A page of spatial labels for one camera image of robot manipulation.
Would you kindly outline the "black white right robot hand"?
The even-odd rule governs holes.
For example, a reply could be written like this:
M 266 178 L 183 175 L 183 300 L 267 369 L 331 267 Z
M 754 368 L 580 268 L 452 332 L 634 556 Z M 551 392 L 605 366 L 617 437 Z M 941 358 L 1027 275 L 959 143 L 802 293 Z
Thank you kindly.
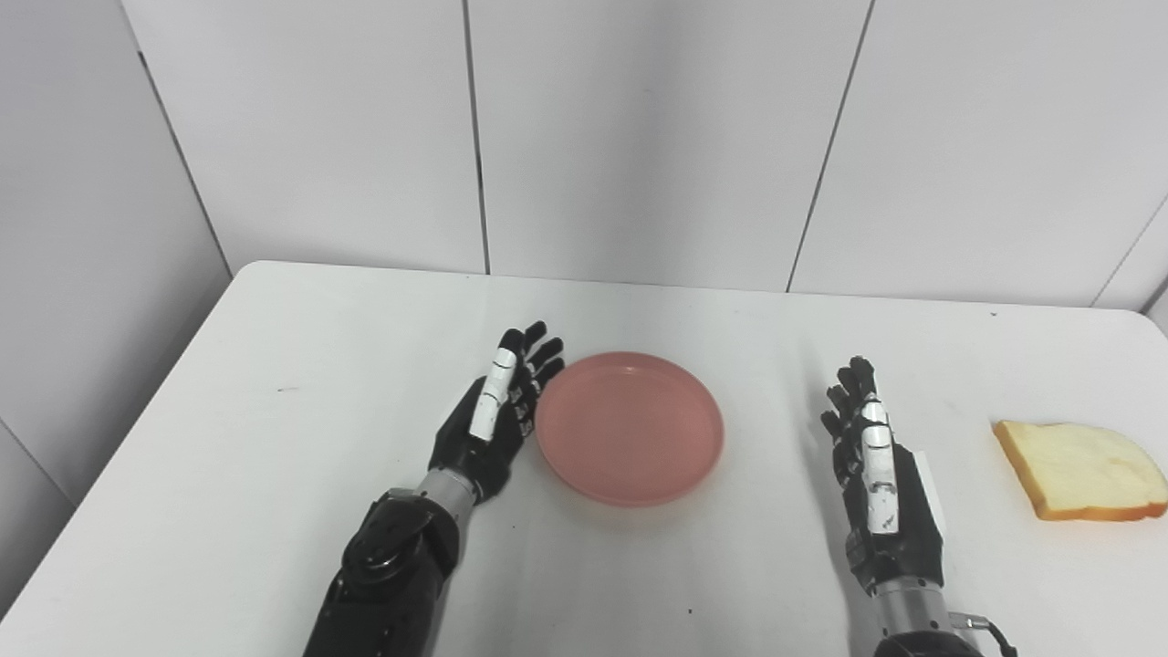
M 820 420 L 850 523 L 844 549 L 851 575 L 867 593 L 902 578 L 943 586 L 943 533 L 916 454 L 894 437 L 872 364 L 855 355 L 836 378 Z

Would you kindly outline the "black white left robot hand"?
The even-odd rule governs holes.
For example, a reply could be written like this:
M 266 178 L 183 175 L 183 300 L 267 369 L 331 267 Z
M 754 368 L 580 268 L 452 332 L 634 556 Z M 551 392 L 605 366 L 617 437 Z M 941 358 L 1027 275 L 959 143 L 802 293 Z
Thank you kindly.
M 431 470 L 459 475 L 478 505 L 501 495 L 512 464 L 535 433 L 538 401 L 566 368 L 564 343 L 543 320 L 508 328 L 485 372 L 434 434 Z

